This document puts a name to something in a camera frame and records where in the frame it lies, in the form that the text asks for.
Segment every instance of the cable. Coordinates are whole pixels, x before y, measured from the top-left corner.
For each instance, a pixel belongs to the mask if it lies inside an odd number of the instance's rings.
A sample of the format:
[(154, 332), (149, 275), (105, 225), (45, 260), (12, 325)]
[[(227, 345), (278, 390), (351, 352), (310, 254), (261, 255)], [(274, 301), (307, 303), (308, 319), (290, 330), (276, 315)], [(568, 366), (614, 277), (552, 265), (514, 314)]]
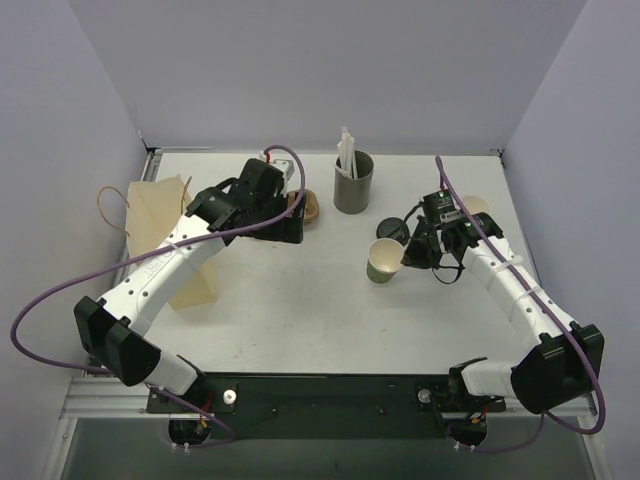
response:
[(193, 176), (189, 176), (186, 183), (184, 184), (184, 187), (182, 187), (182, 196), (180, 197), (180, 215), (184, 215), (184, 199), (187, 196), (187, 189), (189, 188), (192, 179)]
[[(210, 393), (208, 395), (208, 399), (207, 399), (207, 403), (204, 404), (204, 406), (202, 407), (202, 409), (206, 412), (207, 410), (209, 410), (209, 408), (211, 407), (211, 402), (213, 400), (213, 393)], [(207, 422), (204, 421), (204, 418), (202, 418), (202, 415), (200, 415), (200, 424), (204, 427), (207, 428)]]
[(482, 412), (480, 413), (480, 415), (478, 415), (476, 418), (474, 418), (473, 420), (471, 420), (471, 423), (478, 423), (481, 422), (482, 420), (486, 420), (487, 418), (487, 413), (489, 413), (489, 405), (487, 405), (486, 407), (484, 407), (482, 409)]
[[(442, 178), (445, 185), (449, 189), (449, 193), (451, 193), (451, 196), (453, 197), (453, 199), (456, 201), (460, 209), (463, 211), (463, 213), (465, 214), (469, 222), (471, 222), (473, 227), (476, 229), (476, 232), (478, 232), (478, 235), (480, 236), (480, 238), (484, 240), (484, 242), (487, 244), (489, 249), (498, 258), (498, 260), (500, 260), (500, 262), (502, 263), (507, 262), (507, 259), (504, 258), (504, 256), (502, 256), (502, 254), (495, 247), (495, 245), (491, 243), (491, 240), (489, 240), (489, 238), (484, 233), (482, 228), (480, 228), (478, 221), (471, 214), (471, 212), (469, 212), (467, 207), (465, 207), (464, 203), (462, 202), (462, 200), (454, 190), (453, 185), (451, 185), (451, 181), (449, 180), (449, 177), (447, 177), (447, 174), (444, 171), (444, 166), (442, 165), (442, 159), (440, 158), (439, 155), (436, 156), (436, 165), (438, 167), (438, 170), (440, 171), (440, 177)], [(516, 277), (518, 282), (520, 282), (520, 284), (526, 291), (531, 290), (531, 286), (528, 284), (526, 279), (513, 265), (509, 264), (507, 268)], [(553, 321), (556, 327), (558, 327), (558, 329), (562, 332), (562, 334), (566, 337), (567, 341), (571, 344), (573, 349), (576, 351), (576, 354), (578, 355), (578, 358), (580, 358), (580, 362), (582, 362), (582, 365), (584, 366), (584, 369), (587, 372), (589, 380), (591, 381), (591, 385), (593, 386), (593, 389), (596, 393), (596, 398), (598, 400), (598, 407), (599, 407), (598, 420), (593, 428), (576, 427), (575, 425), (571, 425), (566, 420), (556, 417), (554, 414), (550, 412), (546, 412), (546, 414), (549, 415), (549, 418), (551, 418), (551, 420), (571, 430), (572, 432), (581, 433), (583, 435), (594, 435), (598, 433), (600, 430), (602, 430), (602, 427), (604, 426), (604, 423), (605, 423), (605, 419), (607, 417), (607, 407), (605, 406), (604, 393), (602, 392), (602, 388), (600, 387), (598, 376), (596, 375), (596, 372), (593, 370), (593, 367), (591, 366), (589, 359), (587, 358), (584, 351), (578, 344), (578, 341), (575, 338), (573, 338), (573, 335), (571, 335), (569, 330), (567, 330), (567, 328), (560, 321), (557, 315), (553, 313), (553, 311), (548, 307), (548, 305), (540, 298), (540, 296), (536, 292), (531, 293), (531, 298), (533, 298), (533, 300), (542, 309), (542, 311)]]
[(107, 225), (109, 225), (111, 228), (115, 228), (116, 230), (120, 230), (127, 237), (130, 237), (131, 234), (129, 232), (127, 232), (127, 230), (125, 228), (123, 228), (123, 227), (121, 227), (119, 225), (115, 225), (115, 224), (111, 223), (109, 221), (109, 219), (107, 218), (107, 216), (102, 211), (102, 205), (100, 205), (100, 197), (102, 196), (102, 192), (104, 192), (105, 190), (113, 190), (114, 192), (116, 192), (118, 195), (120, 195), (120, 198), (122, 198), (122, 200), (124, 200), (124, 203), (127, 205), (127, 208), (131, 208), (131, 205), (129, 205), (129, 201), (127, 200), (127, 197), (125, 197), (120, 190), (118, 190), (116, 187), (112, 187), (111, 185), (107, 185), (107, 186), (102, 187), (100, 189), (100, 191), (98, 192), (98, 196), (96, 197), (96, 205), (98, 206), (98, 213), (100, 214), (100, 216), (102, 217), (102, 219), (104, 220), (104, 222)]
[(178, 405), (180, 405), (182, 407), (185, 407), (185, 408), (188, 408), (189, 410), (191, 410), (191, 411), (193, 411), (195, 413), (199, 413), (201, 416), (205, 417), (210, 422), (215, 423), (220, 428), (222, 428), (223, 430), (225, 430), (226, 432), (231, 434), (231, 436), (233, 437), (233, 438), (229, 438), (229, 439), (226, 439), (226, 440), (219, 440), (219, 441), (214, 441), (214, 442), (201, 443), (199, 445), (189, 445), (189, 449), (216, 447), (218, 445), (225, 445), (227, 443), (231, 443), (231, 442), (234, 442), (236, 440), (236, 434), (231, 429), (231, 427), (229, 427), (223, 421), (218, 420), (216, 417), (211, 415), (209, 412), (201, 409), (200, 407), (195, 406), (192, 403), (187, 402), (186, 400), (183, 400), (182, 398), (178, 397), (177, 395), (174, 395), (173, 393), (165, 390), (164, 388), (152, 387), (152, 386), (149, 386), (149, 385), (147, 385), (147, 386), (149, 387), (149, 390), (151, 390), (153, 393), (155, 393), (157, 395), (164, 395), (169, 400), (171, 400), (173, 403), (177, 403)]
[(431, 273), (433, 273), (433, 276), (436, 277), (436, 280), (438, 280), (440, 283), (442, 283), (444, 285), (453, 285), (458, 280), (460, 280), (460, 277), (462, 277), (462, 271), (464, 270), (464, 266), (462, 264), (458, 265), (457, 267), (438, 265), (438, 269), (440, 269), (440, 270), (456, 270), (455, 278), (453, 280), (451, 280), (450, 282), (445, 282), (436, 273), (436, 268), (435, 267), (431, 267)]
[(223, 180), (218, 185), (216, 185), (216, 188), (218, 190), (224, 190), (225, 188), (230, 186), (236, 180), (237, 180), (237, 178), (227, 178), (226, 180)]
[[(465, 450), (469, 450), (469, 451), (471, 451), (473, 453), (489, 453), (489, 454), (493, 454), (493, 453), (511, 453), (511, 452), (516, 452), (518, 450), (523, 450), (523, 449), (533, 445), (540, 438), (540, 435), (542, 434), (542, 430), (544, 429), (544, 417), (545, 417), (544, 413), (540, 414), (540, 423), (538, 424), (538, 428), (536, 429), (536, 432), (533, 434), (533, 436), (531, 438), (529, 438), (528, 440), (525, 440), (522, 443), (518, 443), (516, 445), (511, 445), (509, 447), (497, 447), (497, 448), (484, 447), (483, 448), (483, 447), (471, 447), (469, 445), (465, 445), (464, 443), (457, 442), (456, 443), (456, 447), (460, 446), (460, 447), (464, 448)], [(450, 423), (447, 426), (447, 435), (449, 437), (451, 437), (451, 429), (452, 429), (452, 427), (453, 427), (452, 423)]]
[(414, 213), (416, 213), (416, 211), (422, 206), (422, 202), (418, 202), (418, 204), (413, 207), (409, 213), (407, 213), (404, 217), (404, 223), (407, 223), (407, 220), (409, 220), (411, 218), (411, 215), (413, 215)]
[(20, 323), (22, 323), (22, 321), (27, 316), (27, 314), (40, 302), (49, 298), (51, 295), (54, 295), (62, 290), (65, 290), (79, 283), (86, 282), (87, 280), (91, 280), (93, 278), (99, 277), (101, 275), (105, 275), (110, 272), (114, 272), (123, 267), (128, 267), (129, 265), (132, 265), (134, 263), (142, 262), (143, 260), (147, 260), (149, 258), (156, 257), (158, 255), (163, 255), (165, 253), (172, 251), (175, 247), (186, 247), (187, 245), (193, 245), (194, 243), (204, 242), (204, 241), (212, 240), (218, 237), (242, 235), (248, 232), (252, 232), (254, 230), (259, 230), (261, 228), (268, 227), (269, 225), (273, 225), (274, 223), (277, 223), (280, 220), (287, 217), (296, 209), (296, 207), (302, 201), (302, 197), (304, 195), (304, 186), (305, 186), (304, 167), (302, 165), (302, 161), (300, 160), (300, 157), (298, 157), (296, 152), (291, 150), (289, 147), (285, 147), (284, 145), (272, 145), (265, 149), (265, 154), (269, 153), (272, 150), (284, 150), (285, 152), (287, 152), (289, 155), (293, 157), (293, 159), (298, 165), (298, 168), (300, 169), (300, 189), (298, 190), (298, 193), (296, 195), (296, 199), (294, 200), (294, 202), (284, 212), (282, 212), (280, 215), (276, 215), (275, 217), (270, 218), (269, 220), (265, 220), (263, 222), (259, 222), (247, 227), (234, 228), (232, 230), (227, 230), (224, 232), (214, 232), (207, 235), (200, 235), (199, 237), (182, 240), (180, 242), (176, 242), (173, 245), (162, 247), (157, 250), (153, 250), (151, 252), (138, 255), (137, 257), (129, 258), (120, 263), (116, 263), (115, 265), (111, 265), (110, 267), (103, 268), (102, 270), (97, 270), (92, 273), (87, 273), (86, 275), (82, 275), (80, 277), (73, 278), (59, 285), (56, 285), (55, 287), (52, 287), (49, 290), (38, 295), (36, 298), (31, 300), (27, 305), (25, 305), (25, 307), (22, 310), (20, 310), (16, 318), (13, 320), (13, 323), (11, 324), (10, 338), (13, 346), (23, 355), (26, 355), (27, 357), (29, 357), (32, 360), (35, 360), (36, 362), (44, 363), (45, 365), (51, 365), (54, 367), (61, 367), (61, 368), (73, 368), (77, 370), (85, 370), (91, 373), (101, 373), (101, 374), (111, 373), (109, 370), (105, 368), (92, 367), (89, 365), (82, 365), (77, 363), (60, 362), (58, 360), (52, 360), (50, 358), (46, 358), (32, 352), (31, 350), (27, 349), (24, 345), (22, 345), (20, 343), (20, 340), (18, 340), (18, 327), (20, 326)]

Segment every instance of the beige paper cup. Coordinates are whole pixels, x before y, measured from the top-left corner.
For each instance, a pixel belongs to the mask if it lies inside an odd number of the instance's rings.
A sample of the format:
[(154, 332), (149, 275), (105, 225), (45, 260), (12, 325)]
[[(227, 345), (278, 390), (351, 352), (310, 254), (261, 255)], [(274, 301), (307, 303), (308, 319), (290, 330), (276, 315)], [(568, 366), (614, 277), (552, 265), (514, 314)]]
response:
[(471, 215), (476, 215), (477, 213), (491, 213), (491, 208), (489, 204), (484, 198), (474, 197), (473, 195), (468, 195), (466, 197), (462, 197), (462, 203), (467, 207)]
[(374, 283), (387, 283), (402, 268), (404, 247), (391, 238), (379, 238), (369, 247), (367, 277)]

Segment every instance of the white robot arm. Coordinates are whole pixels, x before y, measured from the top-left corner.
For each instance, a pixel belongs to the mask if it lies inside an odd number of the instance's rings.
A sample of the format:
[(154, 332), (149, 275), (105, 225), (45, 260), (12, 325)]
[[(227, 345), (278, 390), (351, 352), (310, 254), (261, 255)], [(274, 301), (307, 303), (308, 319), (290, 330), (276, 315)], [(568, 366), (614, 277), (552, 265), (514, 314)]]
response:
[[(293, 174), (289, 161), (267, 164), (247, 161), (240, 178), (228, 179), (198, 193), (158, 248), (173, 249), (150, 258), (98, 301), (85, 297), (74, 309), (85, 350), (122, 382), (144, 382), (183, 395), (200, 372), (182, 357), (160, 350), (144, 340), (160, 309), (211, 256), (233, 237), (183, 245), (190, 239), (252, 225), (287, 208), (287, 182)], [(258, 239), (300, 243), (304, 199), (293, 215), (247, 234)]]
[[(535, 293), (571, 332), (596, 375), (604, 348), (600, 331), (593, 325), (578, 325), (549, 298), (522, 266), (522, 259), (513, 254), (502, 230), (489, 215), (474, 216), (485, 240), (455, 207), (447, 190), (425, 196), (420, 206), (424, 215), (418, 217), (403, 263), (437, 269), (442, 256), (451, 253), (460, 269), (468, 270), (484, 285), (529, 352), (517, 365), (482, 358), (452, 367), (450, 373), (458, 378), (464, 394), (517, 398), (527, 410), (541, 413), (591, 391), (591, 381), (576, 350), (531, 294)], [(512, 269), (524, 278), (529, 290)]]

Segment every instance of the white wall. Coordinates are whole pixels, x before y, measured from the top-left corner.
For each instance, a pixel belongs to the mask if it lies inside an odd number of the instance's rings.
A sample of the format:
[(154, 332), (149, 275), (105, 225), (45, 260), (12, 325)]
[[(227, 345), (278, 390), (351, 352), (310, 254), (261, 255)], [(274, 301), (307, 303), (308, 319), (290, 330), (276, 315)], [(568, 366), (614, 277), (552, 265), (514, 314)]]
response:
[(505, 152), (545, 287), (606, 339), (607, 455), (637, 478), (640, 3), (590, 0)]
[(585, 0), (70, 0), (152, 146), (486, 153)]
[[(120, 234), (95, 195), (138, 178), (145, 150), (65, 0), (0, 1), (0, 476), (40, 478), (70, 373), (9, 343), (19, 309), (44, 289), (116, 259)], [(105, 202), (123, 220), (121, 205)], [(108, 278), (45, 302), (20, 337), (81, 360), (73, 305)]]

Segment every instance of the paper bag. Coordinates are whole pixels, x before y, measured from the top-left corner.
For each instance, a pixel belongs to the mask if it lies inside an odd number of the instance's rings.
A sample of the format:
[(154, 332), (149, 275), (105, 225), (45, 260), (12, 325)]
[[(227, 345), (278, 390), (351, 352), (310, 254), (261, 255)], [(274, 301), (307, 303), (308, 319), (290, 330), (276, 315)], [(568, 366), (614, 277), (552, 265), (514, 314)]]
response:
[[(131, 182), (127, 201), (127, 248), (134, 257), (158, 248), (178, 223), (183, 205), (189, 205), (191, 198), (180, 176), (176, 176), (159, 182)], [(213, 258), (210, 258), (169, 300), (169, 305), (180, 310), (214, 302), (217, 298), (215, 280)]]

